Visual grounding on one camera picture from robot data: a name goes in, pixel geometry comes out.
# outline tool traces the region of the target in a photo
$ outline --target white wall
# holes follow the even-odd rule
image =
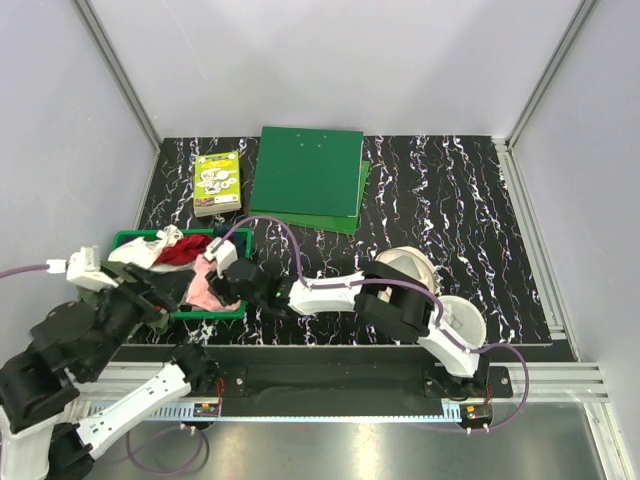
[[[516,146],[580,352],[600,364],[640,472],[636,0],[601,2]]]
[[[162,136],[505,136],[579,0],[92,4]]]
[[[105,249],[131,227],[153,151],[68,0],[0,2],[0,270]],[[43,272],[0,281],[0,364],[75,292]]]

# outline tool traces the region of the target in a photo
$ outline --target shiny gray floor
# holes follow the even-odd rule
[[[506,412],[508,405],[499,405]],[[166,424],[144,423],[139,445]],[[206,431],[211,457],[185,479],[604,479],[586,417],[579,405],[528,405],[514,423],[489,435],[428,432],[415,425],[225,424]],[[152,468],[175,467],[197,440],[176,432],[139,459]],[[117,466],[120,441],[94,466],[90,479],[158,478],[131,463]]]

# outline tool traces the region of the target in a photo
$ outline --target book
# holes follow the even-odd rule
[[[264,127],[250,210],[357,217],[362,132]]]
[[[196,217],[242,208],[238,152],[198,155],[193,172],[193,210]]]
[[[364,198],[364,190],[367,184],[367,176],[369,174],[369,162],[363,161],[360,168],[360,196],[358,215],[355,217],[331,217],[326,215],[302,215],[297,213],[282,212],[263,212],[260,210],[252,210],[251,215],[270,215],[276,217],[283,222],[299,227],[315,228],[318,230],[326,230],[329,232],[344,233],[353,235],[358,229],[360,206]]]

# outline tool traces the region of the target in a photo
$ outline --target green board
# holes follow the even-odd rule
[[[331,217],[326,215],[300,215],[295,213],[280,212],[264,212],[261,210],[251,210],[251,215],[270,215],[276,217],[283,222],[300,227],[317,228],[319,230],[327,230],[330,232],[344,233],[353,235],[358,229],[358,220],[360,214],[360,205],[364,197],[364,189],[367,184],[367,175],[369,174],[369,162],[362,162],[360,169],[360,203],[358,205],[358,216],[356,217]]]
[[[362,132],[264,127],[251,211],[356,217]]]

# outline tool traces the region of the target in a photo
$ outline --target table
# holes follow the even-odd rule
[[[167,138],[162,144],[139,228],[168,224],[206,228],[246,216],[259,138]],[[241,153],[245,211],[193,215],[196,155]],[[410,245],[437,267],[441,294],[469,299],[487,321],[487,340],[550,344],[551,337],[505,178],[491,137],[365,137],[371,162],[354,236],[293,227],[309,277],[353,273],[382,251]],[[272,274],[293,274],[289,245],[277,225],[253,222],[253,256]],[[185,339],[209,345],[370,345],[393,341],[352,313],[284,321],[254,307],[233,321],[179,321],[164,335],[141,329],[133,344]]]

